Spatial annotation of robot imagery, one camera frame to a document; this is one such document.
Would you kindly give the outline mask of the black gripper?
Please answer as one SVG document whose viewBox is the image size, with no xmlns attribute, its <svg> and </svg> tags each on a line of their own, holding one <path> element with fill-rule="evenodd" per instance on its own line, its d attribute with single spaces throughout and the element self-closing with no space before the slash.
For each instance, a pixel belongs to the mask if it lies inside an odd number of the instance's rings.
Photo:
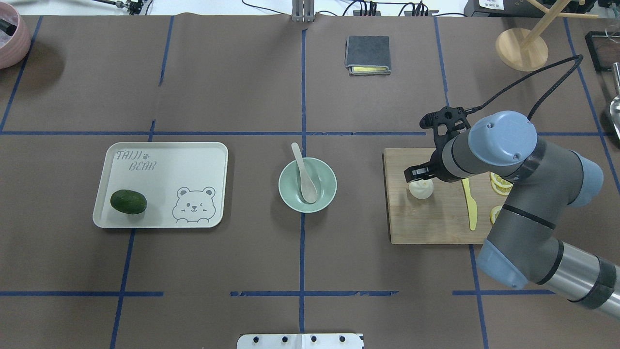
<svg viewBox="0 0 620 349">
<path fill-rule="evenodd" d="M 467 121 L 465 109 L 445 106 L 437 112 L 427 113 L 423 116 L 420 120 L 420 126 L 423 129 L 433 130 L 435 150 L 428 162 L 405 169 L 406 182 L 412 183 L 436 177 L 441 181 L 452 183 L 468 177 L 467 175 L 458 176 L 456 170 L 448 170 L 443 161 L 443 149 L 447 143 L 458 137 L 461 130 L 471 128 Z"/>
</svg>

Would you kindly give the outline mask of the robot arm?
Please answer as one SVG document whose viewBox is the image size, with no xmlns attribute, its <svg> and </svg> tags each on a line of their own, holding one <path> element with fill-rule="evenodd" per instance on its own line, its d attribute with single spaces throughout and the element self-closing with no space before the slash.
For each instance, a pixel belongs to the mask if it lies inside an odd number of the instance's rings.
<svg viewBox="0 0 620 349">
<path fill-rule="evenodd" d="M 404 171 L 407 182 L 452 183 L 491 172 L 512 183 L 477 258 L 478 268 L 512 289 L 547 287 L 569 302 L 619 318 L 619 267 L 553 237 L 566 207 L 589 203 L 603 185 L 600 166 L 540 137 L 522 113 L 502 111 L 470 126 L 474 109 L 423 116 L 436 149 Z"/>
</svg>

